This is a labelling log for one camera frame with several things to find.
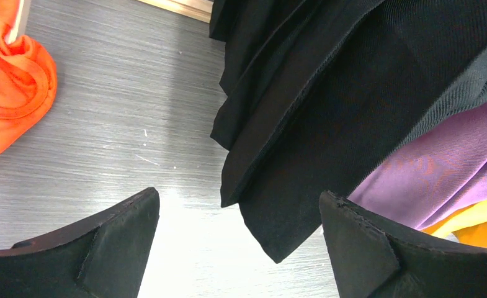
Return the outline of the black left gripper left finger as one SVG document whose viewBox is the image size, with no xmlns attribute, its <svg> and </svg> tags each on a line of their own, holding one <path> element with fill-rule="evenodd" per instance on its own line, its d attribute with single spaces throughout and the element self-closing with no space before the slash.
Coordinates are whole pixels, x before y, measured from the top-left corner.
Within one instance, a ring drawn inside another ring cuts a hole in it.
<svg viewBox="0 0 487 298">
<path fill-rule="evenodd" d="M 159 220 L 149 187 L 52 232 L 0 250 L 0 297 L 136 297 Z"/>
</svg>

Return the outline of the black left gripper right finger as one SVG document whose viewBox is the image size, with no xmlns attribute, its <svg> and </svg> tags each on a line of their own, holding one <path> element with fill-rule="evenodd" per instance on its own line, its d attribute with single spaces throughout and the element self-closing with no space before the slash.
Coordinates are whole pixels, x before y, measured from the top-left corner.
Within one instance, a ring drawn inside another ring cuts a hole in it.
<svg viewBox="0 0 487 298">
<path fill-rule="evenodd" d="M 487 297 L 487 248 L 419 232 L 329 191 L 319 209 L 341 297 Z"/>
</svg>

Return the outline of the yellow skirt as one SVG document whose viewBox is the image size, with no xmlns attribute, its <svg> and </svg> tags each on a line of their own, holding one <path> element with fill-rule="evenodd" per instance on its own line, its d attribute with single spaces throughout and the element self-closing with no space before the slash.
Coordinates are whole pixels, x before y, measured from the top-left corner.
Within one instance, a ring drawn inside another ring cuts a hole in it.
<svg viewBox="0 0 487 298">
<path fill-rule="evenodd" d="M 422 232 L 438 238 L 452 234 L 460 243 L 487 248 L 487 200 L 459 209 Z"/>
</svg>

